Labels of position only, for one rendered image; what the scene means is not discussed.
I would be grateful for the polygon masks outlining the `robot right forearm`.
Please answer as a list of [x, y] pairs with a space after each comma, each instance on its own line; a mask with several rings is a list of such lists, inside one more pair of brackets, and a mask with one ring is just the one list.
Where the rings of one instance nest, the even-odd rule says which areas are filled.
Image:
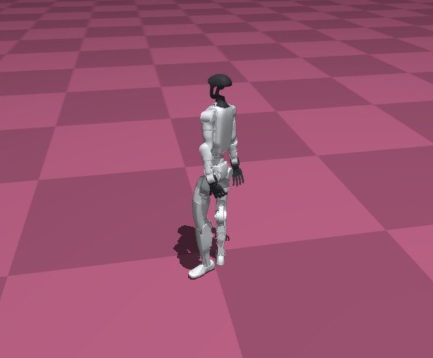
[[230, 142], [228, 152], [229, 152], [229, 157], [231, 159], [231, 164], [232, 165], [238, 164], [238, 162], [237, 162], [237, 137], [235, 138], [235, 140]]

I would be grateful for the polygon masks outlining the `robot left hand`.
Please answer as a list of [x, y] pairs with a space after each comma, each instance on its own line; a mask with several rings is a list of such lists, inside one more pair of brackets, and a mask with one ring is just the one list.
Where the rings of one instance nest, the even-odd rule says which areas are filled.
[[[206, 180], [207, 180], [207, 178], [206, 178]], [[228, 193], [225, 192], [225, 191], [223, 190], [223, 188], [218, 184], [218, 180], [217, 180], [217, 178], [216, 178], [215, 175], [214, 175], [214, 180], [215, 180], [216, 182], [214, 182], [214, 183], [208, 183], [208, 185], [210, 186], [210, 192], [209, 192], [209, 195], [212, 195], [211, 193], [213, 193], [215, 198], [218, 198], [218, 197], [221, 198], [221, 197], [227, 195]], [[207, 182], [208, 182], [208, 181], [207, 181]], [[220, 195], [219, 195], [219, 194], [220, 194]]]

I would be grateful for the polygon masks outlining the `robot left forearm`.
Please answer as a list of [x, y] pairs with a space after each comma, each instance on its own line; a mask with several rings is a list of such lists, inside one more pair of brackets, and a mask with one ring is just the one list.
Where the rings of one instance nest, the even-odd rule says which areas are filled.
[[213, 159], [214, 157], [211, 154], [211, 150], [208, 145], [204, 144], [200, 146], [200, 152], [202, 155], [203, 167], [204, 167], [204, 175], [207, 178], [208, 183], [216, 182], [214, 180], [214, 169], [213, 167]]

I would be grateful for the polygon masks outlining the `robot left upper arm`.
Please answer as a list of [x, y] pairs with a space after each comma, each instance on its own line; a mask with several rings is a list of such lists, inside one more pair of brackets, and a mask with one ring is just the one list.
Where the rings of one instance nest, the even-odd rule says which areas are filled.
[[213, 140], [214, 140], [214, 122], [216, 121], [216, 111], [211, 109], [202, 112], [200, 116], [200, 121], [202, 123], [202, 136], [205, 140], [205, 142], [202, 143], [202, 145], [204, 144], [208, 145], [210, 150], [212, 151]]

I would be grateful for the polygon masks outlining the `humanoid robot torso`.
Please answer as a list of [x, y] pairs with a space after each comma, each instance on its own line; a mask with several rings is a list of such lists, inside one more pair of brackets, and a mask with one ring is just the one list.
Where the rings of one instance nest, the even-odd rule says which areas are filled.
[[214, 173], [216, 173], [218, 182], [220, 182], [224, 180], [228, 174], [228, 162], [224, 161], [221, 153], [227, 151], [230, 145], [234, 110], [230, 104], [228, 104], [230, 107], [227, 108], [218, 107], [216, 102], [214, 104], [206, 110], [212, 109], [216, 111], [213, 150], [211, 154], [214, 157], [212, 168], [214, 169]]

